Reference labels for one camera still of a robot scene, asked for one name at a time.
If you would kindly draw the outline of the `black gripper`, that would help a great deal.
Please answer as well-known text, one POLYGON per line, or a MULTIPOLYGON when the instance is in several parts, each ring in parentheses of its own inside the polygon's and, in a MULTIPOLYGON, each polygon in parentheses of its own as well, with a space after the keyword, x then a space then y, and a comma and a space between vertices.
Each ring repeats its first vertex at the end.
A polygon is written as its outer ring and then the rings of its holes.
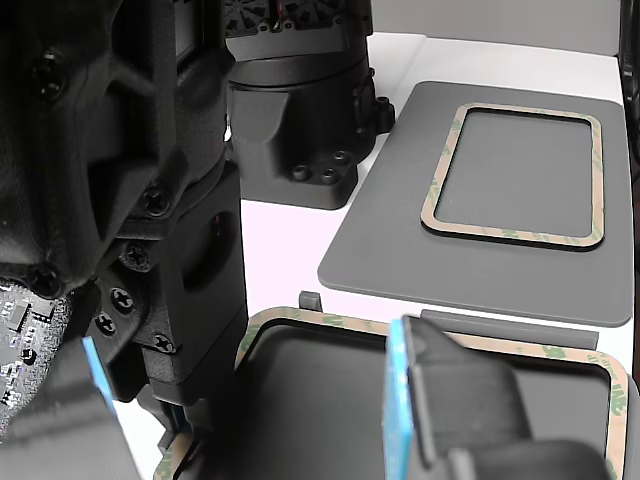
POLYGON ((202 183, 199 202, 118 239, 92 321, 114 397, 149 386, 148 411, 167 431, 186 420, 198 441, 215 429, 204 398, 230 375, 248 320, 238 168, 227 162, 202 183))

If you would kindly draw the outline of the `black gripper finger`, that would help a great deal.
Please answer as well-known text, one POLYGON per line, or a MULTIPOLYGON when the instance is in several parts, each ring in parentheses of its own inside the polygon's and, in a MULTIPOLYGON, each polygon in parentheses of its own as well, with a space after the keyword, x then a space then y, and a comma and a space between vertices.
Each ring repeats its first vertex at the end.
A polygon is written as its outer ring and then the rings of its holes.
POLYGON ((3 479, 140 477, 90 337, 58 350, 35 396, 1 443, 3 479))
POLYGON ((602 453, 536 440, 516 375, 427 320, 390 324, 382 415, 387 479, 607 479, 602 453))

